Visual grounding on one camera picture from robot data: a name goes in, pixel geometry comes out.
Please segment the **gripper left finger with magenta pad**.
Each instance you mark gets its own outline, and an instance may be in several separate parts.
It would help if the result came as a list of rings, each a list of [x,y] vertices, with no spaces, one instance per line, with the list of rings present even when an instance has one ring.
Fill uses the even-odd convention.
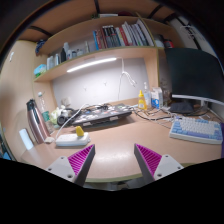
[[[95,156],[95,145],[90,145],[69,157],[60,156],[46,170],[65,180],[83,186]]]

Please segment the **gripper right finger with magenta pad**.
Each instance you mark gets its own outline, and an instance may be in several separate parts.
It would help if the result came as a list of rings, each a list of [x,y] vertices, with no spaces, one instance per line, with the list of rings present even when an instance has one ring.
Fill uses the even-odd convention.
[[[146,184],[183,169],[183,166],[170,155],[160,155],[139,144],[134,145],[134,154]]]

